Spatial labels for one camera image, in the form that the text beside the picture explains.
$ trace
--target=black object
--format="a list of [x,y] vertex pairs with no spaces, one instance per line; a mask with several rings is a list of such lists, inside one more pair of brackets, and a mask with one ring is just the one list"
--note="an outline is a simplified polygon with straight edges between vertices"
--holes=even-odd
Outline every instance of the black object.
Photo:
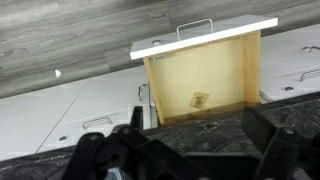
[[[131,125],[139,129],[143,118],[141,109],[135,110],[132,121],[137,122]],[[102,180],[114,167],[137,180],[320,179],[320,134],[306,139],[290,128],[276,128],[253,109],[245,110],[242,129],[262,158],[212,153],[182,156],[134,128],[118,126],[107,138],[99,133],[84,135],[63,179]]]

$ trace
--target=cabinet drawer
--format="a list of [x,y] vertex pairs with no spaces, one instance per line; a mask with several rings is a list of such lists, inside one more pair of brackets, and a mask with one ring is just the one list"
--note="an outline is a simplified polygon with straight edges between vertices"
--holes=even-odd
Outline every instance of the cabinet drawer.
[[76,145],[82,135],[90,132],[100,132],[104,136],[108,136],[115,126],[129,124],[130,119],[130,112],[124,110],[96,118],[59,124],[49,135],[38,153]]
[[261,92],[273,101],[319,92],[320,72],[304,76],[301,82],[302,74],[313,70],[315,69],[264,79],[261,81]]

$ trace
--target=wooden floor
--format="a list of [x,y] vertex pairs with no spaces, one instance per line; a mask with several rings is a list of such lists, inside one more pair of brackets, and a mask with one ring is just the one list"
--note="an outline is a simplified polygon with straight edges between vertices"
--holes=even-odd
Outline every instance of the wooden floor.
[[181,23],[279,17],[267,35],[318,24],[319,9],[317,0],[1,0],[0,98],[141,65],[132,42]]

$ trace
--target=metal handle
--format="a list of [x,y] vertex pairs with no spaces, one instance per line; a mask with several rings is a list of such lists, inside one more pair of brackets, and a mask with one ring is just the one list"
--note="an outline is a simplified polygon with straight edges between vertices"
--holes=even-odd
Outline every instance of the metal handle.
[[320,73],[320,69],[303,73],[301,75],[300,81],[303,82],[304,76],[307,76],[307,75],[310,75],[310,74],[316,74],[316,73]]
[[312,49],[320,50],[320,47],[318,47],[318,46],[311,46],[311,47],[303,47],[302,49],[303,49],[303,50],[309,49],[309,52],[311,53]]
[[93,123],[96,123],[96,122],[101,122],[101,121],[106,121],[108,120],[109,124],[112,124],[112,120],[109,118],[109,117],[105,117],[105,118],[101,118],[101,119],[95,119],[95,120],[91,120],[91,121],[86,121],[84,123],[82,123],[82,127],[84,130],[87,129],[87,125],[89,124],[93,124]]
[[212,22],[212,19],[202,19],[202,20],[199,20],[199,21],[194,21],[194,22],[190,22],[190,23],[186,23],[186,24],[181,24],[177,27],[177,36],[178,36],[178,40],[180,40],[180,31],[179,29],[181,27],[184,27],[184,26],[189,26],[189,25],[192,25],[192,24],[197,24],[197,23],[200,23],[200,22],[204,22],[204,21],[209,21],[210,22],[210,29],[211,29],[211,32],[213,31],[213,22]]
[[138,88],[138,97],[139,97],[140,102],[142,102],[141,92],[142,92],[143,88],[145,88],[145,87],[147,87],[147,84],[142,84],[142,85],[139,86],[139,88]]

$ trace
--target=dark granite countertop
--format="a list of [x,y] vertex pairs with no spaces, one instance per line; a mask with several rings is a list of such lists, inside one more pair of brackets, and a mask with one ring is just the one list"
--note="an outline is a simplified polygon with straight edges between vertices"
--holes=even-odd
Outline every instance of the dark granite countertop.
[[[320,93],[255,107],[276,126],[291,127],[306,137],[320,132]],[[240,128],[242,111],[208,116],[144,131],[178,152],[258,153]],[[60,179],[74,147],[0,162],[2,179]]]

